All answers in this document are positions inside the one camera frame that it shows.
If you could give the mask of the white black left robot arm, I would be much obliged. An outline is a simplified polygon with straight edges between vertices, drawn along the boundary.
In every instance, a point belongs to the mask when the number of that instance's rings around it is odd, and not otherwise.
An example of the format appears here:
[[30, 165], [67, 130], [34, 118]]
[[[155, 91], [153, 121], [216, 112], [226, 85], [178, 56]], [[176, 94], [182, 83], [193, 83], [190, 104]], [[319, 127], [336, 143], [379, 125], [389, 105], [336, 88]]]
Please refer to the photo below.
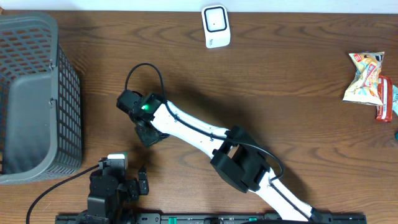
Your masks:
[[126, 160], [106, 158], [99, 161], [99, 169], [90, 175], [87, 209], [76, 219], [77, 224], [135, 223], [132, 211], [125, 204], [136, 202], [149, 193], [146, 167], [138, 170], [138, 177], [126, 178]]

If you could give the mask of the pale green wipes pack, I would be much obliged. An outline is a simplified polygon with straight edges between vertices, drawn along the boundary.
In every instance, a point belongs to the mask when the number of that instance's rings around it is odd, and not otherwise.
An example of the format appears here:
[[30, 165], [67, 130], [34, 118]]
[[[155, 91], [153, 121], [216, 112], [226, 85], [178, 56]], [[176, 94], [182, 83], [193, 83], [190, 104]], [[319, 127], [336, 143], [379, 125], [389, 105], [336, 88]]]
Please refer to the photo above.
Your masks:
[[398, 115], [398, 87], [392, 86], [392, 110]]

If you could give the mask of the yellow white chips bag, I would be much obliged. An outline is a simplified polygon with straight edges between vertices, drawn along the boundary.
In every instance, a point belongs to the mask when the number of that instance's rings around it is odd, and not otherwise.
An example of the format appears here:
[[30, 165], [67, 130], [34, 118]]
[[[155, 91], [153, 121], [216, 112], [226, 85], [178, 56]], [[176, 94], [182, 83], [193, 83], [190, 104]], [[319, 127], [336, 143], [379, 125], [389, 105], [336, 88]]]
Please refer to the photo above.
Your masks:
[[377, 87], [384, 52], [350, 53], [349, 57], [356, 67], [356, 73], [344, 93], [343, 101], [382, 106]]

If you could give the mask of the red orange chocolate bar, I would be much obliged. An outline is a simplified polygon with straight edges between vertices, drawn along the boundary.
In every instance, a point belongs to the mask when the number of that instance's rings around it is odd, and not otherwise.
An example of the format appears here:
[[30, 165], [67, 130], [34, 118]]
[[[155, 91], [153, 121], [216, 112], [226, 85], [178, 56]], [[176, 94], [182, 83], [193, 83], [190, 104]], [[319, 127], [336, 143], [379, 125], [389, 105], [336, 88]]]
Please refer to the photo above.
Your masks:
[[377, 86], [380, 99], [382, 101], [381, 106], [377, 106], [376, 119], [383, 122], [392, 121], [392, 80], [389, 77], [379, 76], [379, 83]]

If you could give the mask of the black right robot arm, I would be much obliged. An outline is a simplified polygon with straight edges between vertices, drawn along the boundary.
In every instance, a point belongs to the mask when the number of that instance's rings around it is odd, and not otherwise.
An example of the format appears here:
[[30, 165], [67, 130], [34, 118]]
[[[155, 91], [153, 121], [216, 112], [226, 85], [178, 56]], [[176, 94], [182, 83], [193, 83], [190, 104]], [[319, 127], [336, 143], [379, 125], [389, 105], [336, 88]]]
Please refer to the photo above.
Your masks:
[[244, 129], [226, 129], [200, 121], [158, 94], [142, 96], [124, 90], [116, 106], [136, 125], [136, 133], [145, 146], [175, 136], [205, 153], [227, 184], [240, 192], [258, 195], [281, 219], [322, 222], [320, 212], [298, 199], [267, 162], [269, 157], [280, 160], [261, 148]]

